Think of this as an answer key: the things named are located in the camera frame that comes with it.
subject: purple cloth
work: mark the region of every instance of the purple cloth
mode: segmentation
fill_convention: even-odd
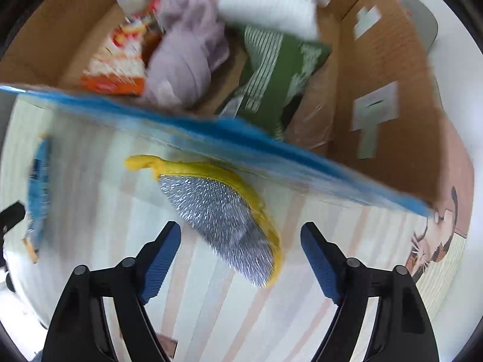
[[[162,0],[157,14],[166,31],[151,57],[142,100],[187,109],[207,91],[229,55],[225,25],[213,0]]]

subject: metal bristles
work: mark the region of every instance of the metal bristles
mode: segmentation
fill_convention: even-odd
[[[213,251],[253,285],[264,287],[273,273],[273,254],[245,201],[213,179],[160,176],[159,186],[180,217]]]

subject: blue gripper pad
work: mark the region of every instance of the blue gripper pad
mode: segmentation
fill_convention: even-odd
[[[174,224],[144,275],[144,287],[139,294],[142,304],[147,304],[151,298],[159,293],[180,244],[180,226]]]
[[[324,239],[312,222],[302,226],[300,243],[322,292],[339,305],[342,301],[340,284],[344,276],[345,256],[335,244]]]

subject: cartoon character print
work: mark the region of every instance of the cartoon character print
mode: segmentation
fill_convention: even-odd
[[[455,187],[451,189],[451,198],[453,208],[446,209],[443,216],[436,212],[434,218],[427,218],[423,233],[415,232],[412,237],[412,250],[406,261],[406,268],[415,282],[430,262],[440,262],[449,250],[458,217],[458,196]]]

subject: green package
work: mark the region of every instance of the green package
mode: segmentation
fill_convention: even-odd
[[[324,65],[331,47],[255,26],[241,28],[240,34],[248,59],[238,87],[216,113],[243,118],[283,140],[308,79]]]

